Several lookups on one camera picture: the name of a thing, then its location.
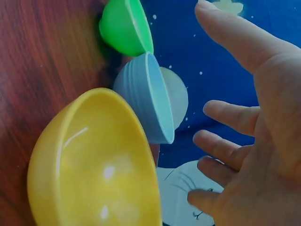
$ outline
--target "plastic bowl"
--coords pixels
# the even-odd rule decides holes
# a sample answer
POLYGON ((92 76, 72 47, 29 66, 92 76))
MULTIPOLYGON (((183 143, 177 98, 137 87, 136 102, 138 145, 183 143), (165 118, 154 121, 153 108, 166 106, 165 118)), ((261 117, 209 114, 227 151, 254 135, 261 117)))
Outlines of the plastic bowl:
POLYGON ((139 0, 110 0, 99 30, 103 40, 122 54, 137 57, 154 53, 151 30, 139 0))
POLYGON ((132 107, 151 144, 174 141, 174 121, 170 100, 159 64, 145 53, 125 65, 113 89, 132 107))
POLYGON ((150 147, 136 115, 115 92, 90 90, 44 129, 28 169, 39 226, 159 226, 150 147))
POLYGON ((183 122, 188 109, 188 92, 184 82, 173 71, 160 67, 174 118, 174 128, 177 129, 183 122))

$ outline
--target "wooden table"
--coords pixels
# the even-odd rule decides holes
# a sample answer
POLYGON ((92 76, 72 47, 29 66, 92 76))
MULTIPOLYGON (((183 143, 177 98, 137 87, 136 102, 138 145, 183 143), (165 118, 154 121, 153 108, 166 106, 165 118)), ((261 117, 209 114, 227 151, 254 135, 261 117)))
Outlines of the wooden table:
POLYGON ((100 39, 106 2, 0 0, 0 226, 35 225, 26 175, 41 131, 83 92, 109 87, 128 60, 100 39))

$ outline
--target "drawing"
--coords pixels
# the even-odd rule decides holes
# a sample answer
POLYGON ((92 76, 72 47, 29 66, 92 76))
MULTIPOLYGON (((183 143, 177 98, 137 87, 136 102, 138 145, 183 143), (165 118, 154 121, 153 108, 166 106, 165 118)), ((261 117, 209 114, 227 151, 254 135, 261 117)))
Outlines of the drawing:
POLYGON ((197 162, 191 161, 176 169, 157 168, 163 226, 214 226, 211 216, 187 202, 187 194, 191 190, 223 190, 197 169, 197 162))
POLYGON ((232 2, 232 0, 220 0, 220 1, 213 2, 213 4, 221 11, 233 15, 240 14, 244 9, 244 4, 240 2, 232 2))

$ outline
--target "blue fabric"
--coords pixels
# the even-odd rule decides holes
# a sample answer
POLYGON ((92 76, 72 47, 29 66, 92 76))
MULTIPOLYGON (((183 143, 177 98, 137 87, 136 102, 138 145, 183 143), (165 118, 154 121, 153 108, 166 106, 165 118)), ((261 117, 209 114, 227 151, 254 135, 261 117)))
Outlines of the blue fabric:
MULTIPOLYGON (((192 143, 193 135, 200 129, 207 129, 240 145, 253 144, 252 137, 238 134, 202 112, 204 104, 211 99, 245 106, 258 105, 258 101, 252 75, 241 68, 224 48, 214 43, 197 23, 194 15, 197 1, 141 2, 149 23, 152 23, 155 56, 160 66, 168 68, 171 65, 188 87, 189 94, 188 120, 176 131, 175 142, 161 147, 158 166, 177 168, 202 157, 205 153, 192 143)), ((279 38, 301 46, 300 0, 237 2, 244 4, 242 17, 279 38)))

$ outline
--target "green plastic cup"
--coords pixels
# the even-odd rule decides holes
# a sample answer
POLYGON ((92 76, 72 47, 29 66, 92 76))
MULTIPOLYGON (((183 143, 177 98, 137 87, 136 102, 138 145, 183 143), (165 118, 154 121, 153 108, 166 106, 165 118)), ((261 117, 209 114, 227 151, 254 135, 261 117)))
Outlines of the green plastic cup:
POLYGON ((150 26, 139 0, 110 0, 99 30, 103 40, 124 55, 154 53, 150 26))

